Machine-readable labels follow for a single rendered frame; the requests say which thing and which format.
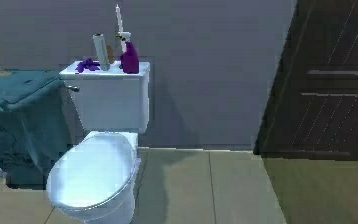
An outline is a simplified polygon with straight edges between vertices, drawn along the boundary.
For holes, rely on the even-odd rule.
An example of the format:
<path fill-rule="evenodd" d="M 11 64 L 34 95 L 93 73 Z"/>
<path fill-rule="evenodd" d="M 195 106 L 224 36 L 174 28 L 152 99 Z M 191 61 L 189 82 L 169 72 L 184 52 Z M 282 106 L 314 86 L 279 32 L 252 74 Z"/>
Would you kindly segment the purple cloth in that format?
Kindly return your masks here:
<path fill-rule="evenodd" d="M 89 71 L 99 70 L 100 63 L 93 61 L 91 58 L 87 58 L 78 63 L 76 71 L 82 73 L 84 70 L 88 69 Z"/>

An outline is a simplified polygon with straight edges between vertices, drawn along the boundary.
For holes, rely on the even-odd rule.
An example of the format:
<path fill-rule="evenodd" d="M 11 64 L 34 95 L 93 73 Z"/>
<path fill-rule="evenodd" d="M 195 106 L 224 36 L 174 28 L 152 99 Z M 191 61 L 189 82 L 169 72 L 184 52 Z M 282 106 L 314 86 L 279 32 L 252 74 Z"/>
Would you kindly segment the white paper roll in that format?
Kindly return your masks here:
<path fill-rule="evenodd" d="M 100 67 L 103 71 L 110 69 L 110 62 L 107 53 L 107 46 L 105 37 L 102 33 L 96 33 L 93 35 L 93 44 L 96 50 L 97 58 L 99 60 Z"/>

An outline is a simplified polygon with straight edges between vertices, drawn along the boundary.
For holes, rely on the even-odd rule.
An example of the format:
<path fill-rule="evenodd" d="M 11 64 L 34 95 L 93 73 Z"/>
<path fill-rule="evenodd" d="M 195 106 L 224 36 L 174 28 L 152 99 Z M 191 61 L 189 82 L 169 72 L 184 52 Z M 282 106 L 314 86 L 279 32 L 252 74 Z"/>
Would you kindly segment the dark wooden door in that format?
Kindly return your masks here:
<path fill-rule="evenodd" d="M 253 153 L 358 160 L 358 0 L 298 0 Z"/>

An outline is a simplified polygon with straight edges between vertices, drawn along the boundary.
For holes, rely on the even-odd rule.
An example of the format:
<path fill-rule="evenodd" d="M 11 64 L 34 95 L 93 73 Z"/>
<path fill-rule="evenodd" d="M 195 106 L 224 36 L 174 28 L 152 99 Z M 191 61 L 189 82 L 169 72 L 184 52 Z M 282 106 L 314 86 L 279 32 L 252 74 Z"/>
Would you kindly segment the teal cloth covered table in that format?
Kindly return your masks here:
<path fill-rule="evenodd" d="M 68 151 L 64 82 L 55 70 L 12 70 L 0 76 L 0 168 L 11 188 L 43 190 Z"/>

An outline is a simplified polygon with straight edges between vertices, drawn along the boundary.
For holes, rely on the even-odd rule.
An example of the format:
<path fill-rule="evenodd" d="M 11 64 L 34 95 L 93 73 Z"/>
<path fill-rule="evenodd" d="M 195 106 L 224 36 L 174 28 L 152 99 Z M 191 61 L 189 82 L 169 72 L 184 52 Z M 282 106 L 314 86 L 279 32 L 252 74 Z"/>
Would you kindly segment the purple spray bottle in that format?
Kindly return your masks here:
<path fill-rule="evenodd" d="M 139 73 L 139 58 L 134 44 L 131 41 L 130 32 L 119 32 L 117 37 L 125 43 L 126 50 L 120 55 L 120 68 L 126 74 Z"/>

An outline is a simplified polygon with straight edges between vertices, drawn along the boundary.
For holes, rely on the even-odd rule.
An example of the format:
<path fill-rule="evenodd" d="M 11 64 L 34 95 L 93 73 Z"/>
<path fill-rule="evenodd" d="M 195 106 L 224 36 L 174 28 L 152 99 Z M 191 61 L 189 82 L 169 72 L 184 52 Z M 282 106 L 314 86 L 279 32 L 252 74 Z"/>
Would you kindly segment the white toilet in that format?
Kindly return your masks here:
<path fill-rule="evenodd" d="M 83 224 L 130 224 L 134 186 L 141 164 L 138 137 L 149 122 L 151 65 L 127 74 L 118 61 L 107 71 L 77 71 L 73 62 L 60 76 L 87 135 L 53 165 L 46 190 L 51 204 Z"/>

